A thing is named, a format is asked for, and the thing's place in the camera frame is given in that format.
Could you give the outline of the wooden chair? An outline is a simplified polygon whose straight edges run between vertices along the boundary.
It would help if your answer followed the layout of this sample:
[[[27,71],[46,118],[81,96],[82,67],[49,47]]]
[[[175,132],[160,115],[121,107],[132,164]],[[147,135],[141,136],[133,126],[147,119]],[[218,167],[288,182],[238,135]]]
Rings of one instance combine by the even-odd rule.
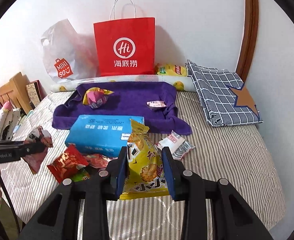
[[[18,72],[8,83],[0,87],[0,104],[10,101],[15,108],[21,108],[26,115],[32,110],[30,99],[26,90],[28,79],[26,75]]]

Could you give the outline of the yellow cracker snack bag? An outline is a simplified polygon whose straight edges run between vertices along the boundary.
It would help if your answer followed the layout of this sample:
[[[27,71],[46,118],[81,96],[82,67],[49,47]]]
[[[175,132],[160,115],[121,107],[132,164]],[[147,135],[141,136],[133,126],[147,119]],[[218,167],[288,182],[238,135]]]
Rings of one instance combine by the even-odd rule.
[[[127,141],[128,173],[121,200],[169,195],[162,155],[148,135],[149,127],[131,120]]]

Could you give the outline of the small pink white sachet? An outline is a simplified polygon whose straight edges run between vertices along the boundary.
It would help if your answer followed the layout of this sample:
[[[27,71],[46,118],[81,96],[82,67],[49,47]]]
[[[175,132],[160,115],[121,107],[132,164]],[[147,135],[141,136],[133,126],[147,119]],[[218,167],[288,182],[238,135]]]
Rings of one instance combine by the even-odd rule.
[[[189,143],[181,135],[177,134],[175,131],[171,133],[156,143],[156,146],[162,150],[164,147],[168,147],[175,160],[182,160],[183,157],[195,148],[194,145]]]

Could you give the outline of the yellow lemon tea pack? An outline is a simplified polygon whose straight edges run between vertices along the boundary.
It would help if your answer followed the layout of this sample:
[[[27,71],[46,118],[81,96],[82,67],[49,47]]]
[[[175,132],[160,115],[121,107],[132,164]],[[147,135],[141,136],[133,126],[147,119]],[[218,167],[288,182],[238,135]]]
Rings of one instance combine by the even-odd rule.
[[[188,75],[187,69],[184,66],[175,64],[156,64],[155,71],[157,75],[168,75],[168,76],[182,76]]]

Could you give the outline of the patterned box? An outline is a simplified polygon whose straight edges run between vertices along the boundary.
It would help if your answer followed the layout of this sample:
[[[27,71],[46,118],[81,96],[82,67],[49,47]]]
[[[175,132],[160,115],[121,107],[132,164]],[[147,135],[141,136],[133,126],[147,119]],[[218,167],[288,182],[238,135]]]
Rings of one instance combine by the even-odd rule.
[[[44,98],[42,85],[39,80],[32,81],[26,86],[26,91],[32,108],[36,108]]]

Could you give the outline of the red white torn wrapper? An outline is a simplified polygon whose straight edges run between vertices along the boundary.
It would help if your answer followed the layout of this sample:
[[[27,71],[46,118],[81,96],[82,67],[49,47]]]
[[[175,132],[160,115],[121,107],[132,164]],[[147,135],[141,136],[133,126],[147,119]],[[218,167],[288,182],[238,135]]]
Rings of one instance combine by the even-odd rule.
[[[112,160],[115,160],[116,158],[109,158],[102,154],[88,154],[88,155],[82,155],[84,159],[89,163],[89,165],[93,168],[106,168],[108,163]]]

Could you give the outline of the white lemon print pillow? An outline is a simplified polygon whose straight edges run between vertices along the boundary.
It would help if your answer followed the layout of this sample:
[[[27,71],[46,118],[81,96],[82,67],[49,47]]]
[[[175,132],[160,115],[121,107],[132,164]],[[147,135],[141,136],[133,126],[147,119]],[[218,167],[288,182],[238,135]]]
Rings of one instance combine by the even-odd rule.
[[[56,83],[50,86],[51,92],[73,91],[83,83],[103,83],[103,82],[166,82],[174,85],[183,84],[183,91],[195,92],[195,86],[191,77],[188,76],[166,76],[166,75],[116,75],[92,77],[87,79],[70,80]]]

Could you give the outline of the red snack packet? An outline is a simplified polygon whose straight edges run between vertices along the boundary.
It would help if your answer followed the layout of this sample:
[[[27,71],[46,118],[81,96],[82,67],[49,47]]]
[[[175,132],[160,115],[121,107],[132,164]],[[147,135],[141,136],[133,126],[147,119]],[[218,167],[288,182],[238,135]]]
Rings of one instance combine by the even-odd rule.
[[[79,170],[88,165],[89,162],[86,161],[85,157],[80,154],[74,145],[70,145],[47,168],[60,184],[63,180],[73,177]]]

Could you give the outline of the pink round snack packet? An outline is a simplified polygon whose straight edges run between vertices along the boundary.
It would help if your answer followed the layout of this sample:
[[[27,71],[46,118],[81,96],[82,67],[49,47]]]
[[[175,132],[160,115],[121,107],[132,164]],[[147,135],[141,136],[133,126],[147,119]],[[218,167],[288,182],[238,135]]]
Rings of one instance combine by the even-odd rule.
[[[51,135],[42,126],[38,126],[29,133],[24,144],[33,145],[31,152],[24,156],[23,160],[28,164],[32,174],[37,174],[48,149],[53,147]]]

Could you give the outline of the blue checkered star cloth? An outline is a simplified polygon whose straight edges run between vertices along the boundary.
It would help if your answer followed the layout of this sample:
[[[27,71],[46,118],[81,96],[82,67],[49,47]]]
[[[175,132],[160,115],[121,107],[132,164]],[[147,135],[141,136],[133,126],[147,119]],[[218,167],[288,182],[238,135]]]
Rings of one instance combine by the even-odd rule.
[[[206,121],[213,127],[262,123],[257,104],[235,72],[208,68],[188,60],[191,77]]]

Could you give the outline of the blue tissue pack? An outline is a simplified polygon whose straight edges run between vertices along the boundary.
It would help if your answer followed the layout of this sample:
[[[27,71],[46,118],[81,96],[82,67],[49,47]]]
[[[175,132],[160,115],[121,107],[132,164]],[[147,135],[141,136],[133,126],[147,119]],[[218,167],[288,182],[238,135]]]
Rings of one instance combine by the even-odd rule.
[[[69,130],[65,145],[73,145],[82,154],[99,153],[118,157],[131,135],[131,120],[145,123],[142,116],[80,115]]]

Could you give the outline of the white Miniso plastic bag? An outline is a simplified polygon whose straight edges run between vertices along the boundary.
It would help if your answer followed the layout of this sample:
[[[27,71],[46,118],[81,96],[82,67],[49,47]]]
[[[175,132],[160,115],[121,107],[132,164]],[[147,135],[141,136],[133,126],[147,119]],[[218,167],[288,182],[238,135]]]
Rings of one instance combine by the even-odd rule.
[[[40,42],[45,70],[55,83],[99,75],[94,37],[77,33],[69,20],[52,25]]]

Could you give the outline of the brown wooden door frame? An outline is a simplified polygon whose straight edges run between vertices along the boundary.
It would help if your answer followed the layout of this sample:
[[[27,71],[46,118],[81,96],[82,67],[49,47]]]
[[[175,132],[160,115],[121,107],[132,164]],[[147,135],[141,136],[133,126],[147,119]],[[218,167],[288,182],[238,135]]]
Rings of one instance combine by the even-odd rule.
[[[236,73],[246,81],[253,60],[259,26],[259,0],[245,0],[244,34]]]

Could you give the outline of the purple towel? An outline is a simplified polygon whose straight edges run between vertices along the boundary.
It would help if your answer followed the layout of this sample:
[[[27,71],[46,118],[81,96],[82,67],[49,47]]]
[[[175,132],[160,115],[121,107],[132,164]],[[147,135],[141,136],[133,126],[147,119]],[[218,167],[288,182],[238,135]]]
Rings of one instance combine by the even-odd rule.
[[[92,109],[82,103],[85,92],[91,87],[114,91],[100,108]],[[76,87],[70,98],[56,107],[52,126],[70,129],[79,115],[130,115],[142,116],[151,133],[190,135],[191,127],[178,117],[175,105],[176,88],[166,82],[103,82],[83,83]],[[166,108],[151,109],[148,101],[164,101]]]

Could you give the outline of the purple yellow snack bag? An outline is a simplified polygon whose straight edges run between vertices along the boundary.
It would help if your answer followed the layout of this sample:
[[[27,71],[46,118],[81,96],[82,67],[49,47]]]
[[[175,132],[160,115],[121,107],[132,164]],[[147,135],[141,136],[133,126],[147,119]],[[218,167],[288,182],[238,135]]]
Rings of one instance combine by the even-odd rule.
[[[114,91],[111,90],[91,87],[85,92],[82,103],[92,109],[97,109],[104,105],[113,93]]]

